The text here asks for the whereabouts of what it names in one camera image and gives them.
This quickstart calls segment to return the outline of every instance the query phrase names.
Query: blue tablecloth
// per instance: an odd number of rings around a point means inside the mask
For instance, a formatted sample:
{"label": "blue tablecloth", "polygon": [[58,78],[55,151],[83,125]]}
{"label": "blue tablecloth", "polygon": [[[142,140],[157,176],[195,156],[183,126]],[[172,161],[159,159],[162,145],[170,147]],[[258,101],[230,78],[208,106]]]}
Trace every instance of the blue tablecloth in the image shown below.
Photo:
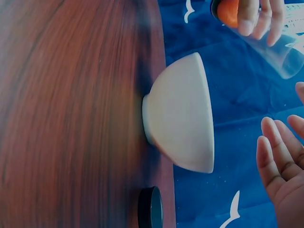
{"label": "blue tablecloth", "polygon": [[239,191],[240,218],[227,228],[276,227],[273,205],[256,166],[260,121],[286,122],[304,116],[295,83],[281,77],[245,42],[214,19],[210,1],[192,0],[195,12],[184,22],[186,0],[159,0],[167,65],[199,52],[207,74],[215,130],[215,169],[200,174],[174,167],[177,228],[219,228]]}

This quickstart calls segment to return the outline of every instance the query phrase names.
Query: hand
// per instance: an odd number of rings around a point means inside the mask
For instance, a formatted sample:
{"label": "hand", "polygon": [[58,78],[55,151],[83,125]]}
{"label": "hand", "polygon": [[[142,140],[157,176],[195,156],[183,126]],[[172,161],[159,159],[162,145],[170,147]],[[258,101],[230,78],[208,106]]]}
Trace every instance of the hand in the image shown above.
{"label": "hand", "polygon": [[[304,103],[304,83],[296,85]],[[288,123],[304,139],[304,119]],[[279,228],[304,227],[304,147],[281,121],[264,118],[257,141],[256,162],[262,183],[274,204]]]}
{"label": "hand", "polygon": [[[259,2],[262,11],[257,21]],[[243,36],[249,36],[253,32],[256,39],[261,39],[270,26],[267,42],[273,46],[282,33],[284,12],[284,0],[239,0],[238,30]]]}

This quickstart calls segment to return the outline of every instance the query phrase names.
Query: black lid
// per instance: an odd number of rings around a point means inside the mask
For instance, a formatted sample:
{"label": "black lid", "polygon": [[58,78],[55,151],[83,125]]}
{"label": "black lid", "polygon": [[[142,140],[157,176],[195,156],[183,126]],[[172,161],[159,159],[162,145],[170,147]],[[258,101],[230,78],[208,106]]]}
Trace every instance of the black lid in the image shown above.
{"label": "black lid", "polygon": [[212,0],[211,4],[210,4],[210,11],[211,11],[211,14],[217,18],[218,18],[218,6],[219,6],[219,3],[221,2],[221,0]]}
{"label": "black lid", "polygon": [[143,189],[138,200],[139,228],[162,228],[162,198],[157,187]]}

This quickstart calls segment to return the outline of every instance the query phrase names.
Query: white bird print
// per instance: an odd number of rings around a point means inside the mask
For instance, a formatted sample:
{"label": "white bird print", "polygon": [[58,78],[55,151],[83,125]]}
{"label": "white bird print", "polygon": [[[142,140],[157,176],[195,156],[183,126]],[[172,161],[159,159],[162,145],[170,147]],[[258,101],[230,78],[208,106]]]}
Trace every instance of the white bird print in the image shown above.
{"label": "white bird print", "polygon": [[187,12],[185,13],[184,20],[185,23],[188,24],[189,15],[195,11],[191,6],[191,0],[186,1],[186,8],[187,8]]}
{"label": "white bird print", "polygon": [[221,226],[220,228],[225,228],[230,222],[233,220],[236,220],[240,218],[240,215],[238,213],[238,201],[239,201],[239,191],[235,194],[233,197],[233,200],[231,202],[230,206],[230,218],[228,218]]}

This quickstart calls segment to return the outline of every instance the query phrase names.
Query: finger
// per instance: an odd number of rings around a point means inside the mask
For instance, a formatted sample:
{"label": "finger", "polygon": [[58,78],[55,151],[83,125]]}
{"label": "finger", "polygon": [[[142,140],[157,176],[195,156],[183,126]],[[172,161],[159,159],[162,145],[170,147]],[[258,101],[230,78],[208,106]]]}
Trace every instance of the finger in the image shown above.
{"label": "finger", "polygon": [[276,166],[286,181],[303,171],[295,164],[272,119],[266,117],[262,120],[262,132],[270,142]]}
{"label": "finger", "polygon": [[284,0],[270,0],[270,6],[272,20],[267,42],[269,46],[273,46],[281,37],[283,30],[285,14]]}
{"label": "finger", "polygon": [[275,124],[280,132],[283,142],[289,150],[294,162],[304,170],[304,147],[289,128],[279,120]]}
{"label": "finger", "polygon": [[256,164],[262,183],[272,202],[280,188],[285,184],[274,161],[269,140],[260,136],[256,147]]}
{"label": "finger", "polygon": [[304,119],[297,115],[291,115],[287,120],[295,133],[304,139]]}
{"label": "finger", "polygon": [[295,85],[295,90],[298,93],[300,100],[304,104],[304,82],[298,82]]}
{"label": "finger", "polygon": [[238,3],[238,31],[243,36],[249,36],[253,32],[257,20],[259,0],[239,0]]}
{"label": "finger", "polygon": [[253,31],[256,39],[261,39],[268,31],[271,24],[271,7],[269,0],[261,0],[262,11],[259,13],[257,25]]}
{"label": "finger", "polygon": [[253,31],[255,39],[261,39],[268,31],[271,24],[271,17],[263,12],[260,12],[256,27]]}

